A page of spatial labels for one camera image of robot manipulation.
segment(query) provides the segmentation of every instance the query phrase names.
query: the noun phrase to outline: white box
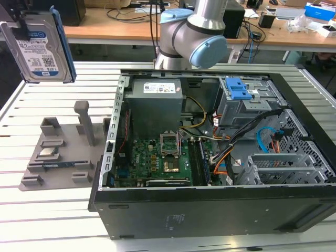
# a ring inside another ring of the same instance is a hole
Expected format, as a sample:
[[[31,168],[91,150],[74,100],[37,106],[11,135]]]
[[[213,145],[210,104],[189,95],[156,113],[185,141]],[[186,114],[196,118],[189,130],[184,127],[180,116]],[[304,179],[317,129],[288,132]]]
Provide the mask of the white box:
[[[323,37],[336,37],[336,25],[323,25],[317,30]]]

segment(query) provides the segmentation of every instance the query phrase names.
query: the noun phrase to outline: power supply label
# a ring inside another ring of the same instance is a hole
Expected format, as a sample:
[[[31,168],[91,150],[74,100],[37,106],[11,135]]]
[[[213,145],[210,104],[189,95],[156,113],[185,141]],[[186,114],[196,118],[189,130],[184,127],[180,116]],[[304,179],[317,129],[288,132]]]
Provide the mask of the power supply label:
[[[48,38],[43,31],[29,32],[30,41],[17,40],[29,70],[37,76],[55,76],[58,67],[55,58],[47,49]]]
[[[146,82],[143,85],[144,93],[176,93],[174,83]]]

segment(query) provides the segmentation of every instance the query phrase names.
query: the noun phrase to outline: chip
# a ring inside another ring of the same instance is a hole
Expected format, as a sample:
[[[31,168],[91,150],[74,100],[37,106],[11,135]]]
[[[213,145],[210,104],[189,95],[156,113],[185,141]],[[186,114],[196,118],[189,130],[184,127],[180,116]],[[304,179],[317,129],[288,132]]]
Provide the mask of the chip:
[[[179,160],[174,157],[166,157],[163,159],[163,172],[176,173],[180,171]]]

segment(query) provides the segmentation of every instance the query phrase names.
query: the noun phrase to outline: wooden desk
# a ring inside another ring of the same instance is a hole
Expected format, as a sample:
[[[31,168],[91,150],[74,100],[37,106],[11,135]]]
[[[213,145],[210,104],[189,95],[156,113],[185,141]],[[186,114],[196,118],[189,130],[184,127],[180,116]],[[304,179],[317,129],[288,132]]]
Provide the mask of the wooden desk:
[[[271,6],[268,0],[264,1],[261,12],[266,6]],[[120,15],[120,18],[133,18],[143,16],[141,13],[129,13]],[[258,19],[249,19],[252,24],[258,25]],[[306,33],[289,33],[284,24],[286,21],[275,20],[271,29],[263,30],[266,40],[261,43],[261,50],[284,50],[284,51],[314,51],[335,52],[336,38],[324,38],[318,33],[309,31]],[[84,20],[79,27],[65,27],[69,43],[72,44],[109,44],[109,45],[152,45],[150,24],[129,24],[113,20],[106,15],[102,8],[87,8]],[[248,42],[246,30],[242,29],[238,39],[228,39],[228,48],[232,49],[229,62],[235,63],[237,58]]]
[[[268,1],[264,1],[258,12],[265,10],[266,6],[273,8]],[[282,6],[279,1],[278,8],[290,8]],[[257,25],[259,18],[248,20],[250,23]],[[308,33],[289,33],[284,27],[286,21],[275,19],[271,29],[262,28],[266,33],[266,39],[261,43],[260,49],[264,50],[297,50],[297,51],[316,51],[316,52],[336,52],[336,38],[325,38],[320,34],[309,31]],[[242,37],[247,36],[247,31],[242,29],[240,32]]]
[[[143,16],[141,13],[130,13],[118,18],[133,18]],[[129,24],[113,20],[106,15],[102,8],[87,8],[81,25],[78,27],[65,26],[65,33],[70,43],[79,44],[112,44],[112,45],[152,45],[150,23]],[[242,34],[238,39],[228,39],[230,45],[247,43],[247,35]]]

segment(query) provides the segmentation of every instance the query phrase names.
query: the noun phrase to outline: aluminum extrusion table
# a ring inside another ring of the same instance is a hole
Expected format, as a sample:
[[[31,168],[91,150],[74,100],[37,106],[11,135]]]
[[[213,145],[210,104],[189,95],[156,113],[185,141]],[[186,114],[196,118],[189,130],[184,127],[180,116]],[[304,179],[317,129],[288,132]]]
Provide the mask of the aluminum extrusion table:
[[[78,123],[76,100],[88,100],[92,122],[109,116],[120,69],[150,63],[77,62],[75,83],[21,83],[0,112],[0,251],[336,251],[336,214],[300,234],[110,240],[98,213],[87,211],[91,188],[21,192],[18,185],[43,117]],[[213,69],[282,74],[336,143],[336,101],[305,70],[290,65],[217,65]]]

